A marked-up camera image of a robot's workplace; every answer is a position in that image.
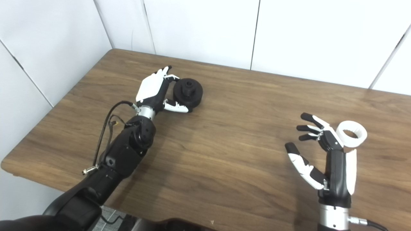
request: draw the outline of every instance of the black cylindrical object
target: black cylindrical object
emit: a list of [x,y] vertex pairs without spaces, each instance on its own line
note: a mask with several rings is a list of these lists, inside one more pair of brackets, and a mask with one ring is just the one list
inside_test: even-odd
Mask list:
[[201,102],[203,87],[194,79],[181,79],[173,89],[174,100],[188,108],[195,108]]

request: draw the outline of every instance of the black robotic arm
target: black robotic arm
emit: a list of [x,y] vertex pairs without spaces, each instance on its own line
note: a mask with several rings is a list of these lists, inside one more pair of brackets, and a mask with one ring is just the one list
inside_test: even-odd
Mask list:
[[[125,123],[124,129],[102,153],[99,162],[94,162],[91,168],[83,171],[86,177],[80,183],[54,200],[43,215],[0,221],[0,230],[91,231],[101,217],[101,206],[120,182],[131,176],[153,144],[156,128],[152,120],[155,115],[163,109],[192,111],[192,108],[165,99],[169,83],[179,80],[178,77],[167,74],[169,69],[171,66],[160,69],[143,80],[136,97],[137,105],[127,101],[120,102],[131,106],[138,114]],[[193,99],[199,103],[202,89],[200,96],[198,93],[199,91]],[[110,110],[103,128],[106,125],[111,126],[108,118],[120,103]]]

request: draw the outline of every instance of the cable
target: cable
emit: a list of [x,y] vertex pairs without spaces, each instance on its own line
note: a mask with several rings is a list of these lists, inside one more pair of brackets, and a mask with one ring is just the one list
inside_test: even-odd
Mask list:
[[105,223],[107,223],[107,224],[114,224],[114,223],[117,222],[118,219],[124,220],[124,218],[122,218],[121,216],[117,216],[114,221],[109,222],[108,220],[106,220],[106,219],[103,217],[103,215],[101,215],[101,219],[102,219]]
[[371,227],[374,227],[374,228],[382,230],[382,231],[388,231],[388,229],[386,227],[384,227],[384,226],[382,226],[382,225],[380,225],[380,224],[378,224],[374,221],[370,221],[370,220],[367,220],[367,226],[371,226]]
[[109,140],[107,141],[107,144],[106,144],[106,149],[104,150],[104,153],[103,153],[103,160],[106,158],[106,155],[107,155],[107,152],[108,152],[108,150],[109,150],[109,147],[110,147],[110,143],[111,143],[111,138],[113,137],[113,126],[116,124],[117,122],[111,122],[111,121],[109,121],[109,124],[108,124],[108,127],[109,127],[109,131],[110,131],[110,134],[109,134]]
[[111,121],[111,118],[113,118],[113,117],[117,117],[117,119],[119,119],[122,124],[124,124],[124,125],[126,124],[126,123],[124,122],[124,120],[123,120],[120,116],[114,115],[114,114],[112,114],[112,115],[110,116],[109,121]]
[[101,131],[101,133],[100,133],[100,138],[99,138],[99,141],[98,141],[98,143],[97,143],[96,153],[94,154],[93,166],[96,165],[96,163],[97,163],[97,158],[98,158],[99,151],[100,151],[100,145],[101,145],[101,143],[102,143],[104,131],[106,130],[107,122],[109,121],[110,115],[111,115],[111,113],[114,111],[114,109],[115,109],[117,106],[121,105],[121,104],[128,104],[130,107],[133,107],[133,105],[134,105],[134,104],[131,103],[130,101],[122,100],[122,101],[116,103],[116,104],[109,110],[109,113],[107,113],[106,119],[104,120],[103,128],[102,128],[102,131]]
[[[114,213],[116,212],[117,210],[114,210],[113,211],[113,213],[109,216],[109,219],[114,215]],[[104,230],[104,228],[106,227],[106,225],[107,225],[107,223],[105,223],[104,225],[103,225],[103,228],[100,230],[100,231],[103,231]]]

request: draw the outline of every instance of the robotic hand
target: robotic hand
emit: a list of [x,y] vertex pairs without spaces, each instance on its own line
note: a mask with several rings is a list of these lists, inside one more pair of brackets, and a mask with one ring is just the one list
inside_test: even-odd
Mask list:
[[136,96],[137,106],[140,109],[139,115],[152,119],[153,115],[163,109],[175,112],[191,112],[192,109],[180,105],[178,102],[166,99],[166,93],[172,81],[179,81],[180,78],[173,74],[168,74],[171,66],[160,69],[146,77],[140,85]]
[[[286,143],[285,148],[293,165],[302,178],[318,190],[320,203],[320,222],[318,231],[349,230],[349,222],[387,229],[375,222],[349,216],[351,195],[354,194],[357,176],[357,150],[344,152],[344,145],[355,148],[367,137],[363,126],[354,121],[342,122],[335,131],[327,122],[308,113],[301,118],[315,124],[299,125],[298,131],[309,132],[299,137],[300,141],[318,141],[321,148],[327,152],[326,171],[322,173],[310,165],[294,143]],[[357,139],[347,136],[343,130],[350,130]]]

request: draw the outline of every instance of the wood grain surface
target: wood grain surface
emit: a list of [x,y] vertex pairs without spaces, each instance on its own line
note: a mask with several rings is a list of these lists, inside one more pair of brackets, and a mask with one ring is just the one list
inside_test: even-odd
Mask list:
[[[295,127],[306,124],[300,114],[307,112],[334,128],[354,120],[368,130],[358,148],[351,215],[390,230],[411,230],[410,96],[132,51],[109,51],[1,167],[59,190],[73,187],[91,165],[111,106],[134,101],[141,80],[166,65],[173,66],[170,73],[202,84],[202,103],[192,113],[156,116],[153,147],[107,206],[152,221],[177,218],[220,231],[316,230],[316,191],[284,148],[296,142],[324,169],[318,143],[298,141],[302,133]],[[126,106],[115,114],[134,115]]]

